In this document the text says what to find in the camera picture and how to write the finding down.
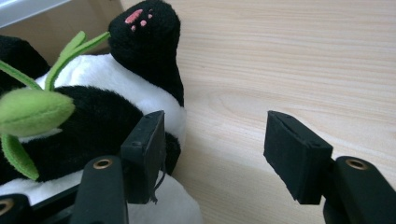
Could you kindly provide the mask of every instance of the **brass ring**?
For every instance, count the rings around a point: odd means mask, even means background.
[[[96,163],[94,163],[93,164],[93,168],[95,168],[96,170],[102,170],[102,169],[106,169],[111,164],[113,164],[113,160],[111,160],[111,159],[102,159],[102,160],[99,160]]]
[[[367,166],[366,163],[363,161],[358,161],[354,159],[347,159],[346,164],[348,164],[350,167],[355,168],[357,170],[367,170],[369,167]]]
[[[14,201],[12,199],[3,199],[0,201],[0,216],[11,210],[14,206]]]

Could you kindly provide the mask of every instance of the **white plush fur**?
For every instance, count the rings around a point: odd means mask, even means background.
[[[37,80],[44,87],[46,76]],[[125,69],[110,55],[79,56],[61,72],[55,86],[94,86],[102,90],[114,91],[144,114],[163,110],[165,130],[177,137],[181,148],[185,139],[186,111],[177,100],[142,77]],[[0,186],[0,195],[24,193],[31,204],[36,204],[65,189],[75,186],[81,179],[82,171],[45,183],[15,179]],[[177,181],[167,175],[157,189],[158,203],[145,205],[129,204],[130,223],[203,223],[198,203]]]

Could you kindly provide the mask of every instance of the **stuffed animal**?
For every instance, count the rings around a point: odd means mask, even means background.
[[[165,166],[172,174],[184,146],[186,118],[176,61],[178,16],[165,2],[147,0],[120,14],[108,31],[109,54],[78,56],[54,83],[55,92],[72,99],[71,115],[55,129],[18,138],[37,169],[35,180],[0,155],[1,195],[24,193],[35,204],[78,184],[88,161],[117,154],[136,123],[158,110],[165,112]],[[0,59],[44,89],[50,69],[45,60],[18,38],[2,36],[0,42]],[[0,74],[0,94],[22,86]],[[131,223],[203,222],[196,201],[170,175],[156,194],[157,204],[128,205]]]

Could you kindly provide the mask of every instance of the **wooden table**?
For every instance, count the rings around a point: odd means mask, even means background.
[[[174,177],[206,223],[324,223],[266,162],[268,110],[373,163],[396,189],[396,2],[168,0],[187,142]],[[123,0],[124,8],[136,1]]]

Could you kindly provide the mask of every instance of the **wood grain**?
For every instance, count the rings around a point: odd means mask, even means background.
[[[123,0],[124,8],[136,1]],[[168,0],[188,110],[175,178],[206,223],[324,223],[263,157],[268,110],[373,163],[396,189],[396,2]]]

